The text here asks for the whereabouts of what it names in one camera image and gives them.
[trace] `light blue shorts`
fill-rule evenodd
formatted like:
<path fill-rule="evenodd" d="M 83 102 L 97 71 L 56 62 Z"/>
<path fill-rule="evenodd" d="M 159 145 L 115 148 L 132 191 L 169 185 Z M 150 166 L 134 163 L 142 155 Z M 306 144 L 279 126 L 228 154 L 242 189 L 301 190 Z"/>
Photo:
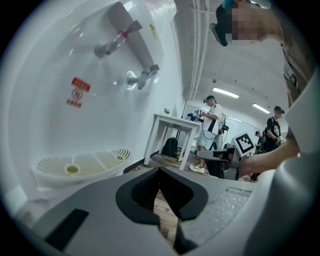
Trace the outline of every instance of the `light blue shorts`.
<path fill-rule="evenodd" d="M 210 131 L 201 131 L 198 139 L 198 147 L 204 147 L 204 149 L 209 150 L 215 137 L 217 137 L 217 135 Z"/>

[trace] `white t-shirt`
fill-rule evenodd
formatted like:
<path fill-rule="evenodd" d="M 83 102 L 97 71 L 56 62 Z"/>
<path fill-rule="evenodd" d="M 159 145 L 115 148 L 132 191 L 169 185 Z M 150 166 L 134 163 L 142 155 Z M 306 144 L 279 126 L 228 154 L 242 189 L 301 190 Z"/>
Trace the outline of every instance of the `white t-shirt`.
<path fill-rule="evenodd" d="M 218 117 L 217 120 L 212 120 L 210 118 L 207 118 L 204 116 L 203 118 L 203 130 L 209 131 L 215 135 L 218 135 L 219 132 L 219 121 L 222 117 L 222 107 L 220 104 L 216 104 L 215 106 L 212 106 L 210 110 L 208 111 L 209 115 L 215 115 Z"/>

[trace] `sneaker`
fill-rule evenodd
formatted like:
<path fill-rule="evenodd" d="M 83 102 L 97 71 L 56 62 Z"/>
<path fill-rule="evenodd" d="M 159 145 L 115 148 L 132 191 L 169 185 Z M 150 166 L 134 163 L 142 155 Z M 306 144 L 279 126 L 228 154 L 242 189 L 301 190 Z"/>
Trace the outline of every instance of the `sneaker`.
<path fill-rule="evenodd" d="M 194 164 L 190 164 L 189 169 L 191 171 L 197 172 L 197 173 L 201 173 L 204 174 L 205 173 L 205 168 L 204 167 L 200 167 L 199 163 L 194 163 Z"/>

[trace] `shirt sleeve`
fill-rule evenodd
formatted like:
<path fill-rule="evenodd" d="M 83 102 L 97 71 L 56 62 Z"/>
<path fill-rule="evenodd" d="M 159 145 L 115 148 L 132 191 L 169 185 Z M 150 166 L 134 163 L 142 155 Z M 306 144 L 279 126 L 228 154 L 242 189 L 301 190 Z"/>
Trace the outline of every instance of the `shirt sleeve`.
<path fill-rule="evenodd" d="M 272 122 L 272 118 L 269 118 L 268 121 L 266 122 L 266 130 L 271 129 L 271 131 L 274 128 L 274 122 Z"/>
<path fill-rule="evenodd" d="M 215 115 L 217 118 L 220 118 L 222 115 L 222 107 L 220 105 L 216 105 L 211 115 Z"/>

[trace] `white ceiling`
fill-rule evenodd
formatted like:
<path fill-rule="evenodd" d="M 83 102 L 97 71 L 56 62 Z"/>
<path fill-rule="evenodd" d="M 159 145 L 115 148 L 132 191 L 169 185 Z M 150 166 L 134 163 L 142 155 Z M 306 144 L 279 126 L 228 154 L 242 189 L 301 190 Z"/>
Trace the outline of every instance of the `white ceiling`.
<path fill-rule="evenodd" d="M 194 59 L 194 11 L 192 0 L 175 0 L 177 15 L 175 23 L 178 27 L 180 42 L 182 76 L 186 92 L 191 88 L 191 73 Z M 216 23 L 216 8 L 222 0 L 210 0 L 210 22 Z M 205 13 L 201 15 L 201 53 L 206 33 Z M 271 113 L 275 106 L 288 110 L 286 82 L 283 77 L 284 56 L 278 42 L 265 40 L 247 46 L 221 46 L 211 31 L 208 31 L 208 46 L 195 94 L 195 101 L 203 101 L 208 95 L 214 95 L 218 102 L 230 109 L 235 109 L 266 122 L 269 115 L 252 107 L 256 103 Z M 238 99 L 214 93 L 214 87 L 239 95 Z"/>

